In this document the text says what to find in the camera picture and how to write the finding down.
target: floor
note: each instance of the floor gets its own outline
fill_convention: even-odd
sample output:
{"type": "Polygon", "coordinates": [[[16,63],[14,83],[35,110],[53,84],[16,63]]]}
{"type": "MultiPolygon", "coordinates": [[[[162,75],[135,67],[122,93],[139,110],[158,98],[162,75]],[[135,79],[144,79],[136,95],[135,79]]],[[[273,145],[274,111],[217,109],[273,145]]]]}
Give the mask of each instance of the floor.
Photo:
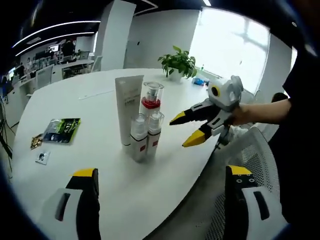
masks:
{"type": "MultiPolygon", "coordinates": [[[[14,133],[16,133],[17,128],[18,128],[18,124],[13,126],[11,129],[13,130],[14,133]]],[[[6,143],[9,145],[11,149],[13,149],[14,147],[14,140],[15,140],[15,134],[13,132],[9,129],[7,125],[5,126],[5,129],[3,129],[2,131],[3,139],[4,141],[6,141],[6,143]]],[[[4,170],[5,170],[5,173],[7,174],[9,179],[12,178],[12,172],[10,170],[8,154],[6,153],[2,145],[0,146],[0,158],[1,158],[2,166],[4,167],[4,170]]]]}

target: forearm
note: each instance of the forearm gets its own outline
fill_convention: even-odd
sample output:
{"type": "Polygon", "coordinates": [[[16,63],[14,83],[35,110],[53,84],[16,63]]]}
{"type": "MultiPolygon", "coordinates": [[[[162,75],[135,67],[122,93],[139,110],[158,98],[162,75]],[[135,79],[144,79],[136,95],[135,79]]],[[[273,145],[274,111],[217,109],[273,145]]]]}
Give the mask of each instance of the forearm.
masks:
{"type": "Polygon", "coordinates": [[[265,104],[241,104],[233,112],[234,125],[247,123],[279,124],[286,118],[291,103],[289,100],[282,100],[265,104]]]}

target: white table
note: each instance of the white table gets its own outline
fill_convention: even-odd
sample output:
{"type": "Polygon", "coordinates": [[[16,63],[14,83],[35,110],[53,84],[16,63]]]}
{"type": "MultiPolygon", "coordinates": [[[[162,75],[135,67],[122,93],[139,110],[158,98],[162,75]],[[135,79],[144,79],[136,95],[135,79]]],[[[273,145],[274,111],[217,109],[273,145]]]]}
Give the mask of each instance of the white table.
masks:
{"type": "Polygon", "coordinates": [[[56,83],[56,82],[62,80],[62,78],[63,78],[62,71],[65,68],[70,68],[70,67],[77,66],[77,65],[82,65],[82,64],[92,64],[94,62],[95,61],[90,60],[90,59],[84,59],[84,60],[77,60],[75,62],[69,62],[69,63],[66,63],[66,64],[55,65],[53,67],[53,69],[52,69],[51,82],[52,83],[56,83]]]}
{"type": "Polygon", "coordinates": [[[98,168],[102,239],[143,239],[186,196],[214,149],[218,136],[182,147],[200,122],[169,126],[179,112],[207,96],[206,87],[190,80],[167,81],[161,69],[94,72],[37,90],[21,117],[13,146],[12,185],[25,211],[37,222],[43,203],[64,188],[75,171],[98,168]],[[156,159],[148,164],[126,156],[120,141],[115,78],[136,75],[164,85],[162,133],[156,159]],[[51,119],[77,117],[81,125],[71,145],[44,143],[30,150],[31,137],[42,133],[51,119]],[[47,165],[35,162],[43,150],[51,152],[47,165]]]}

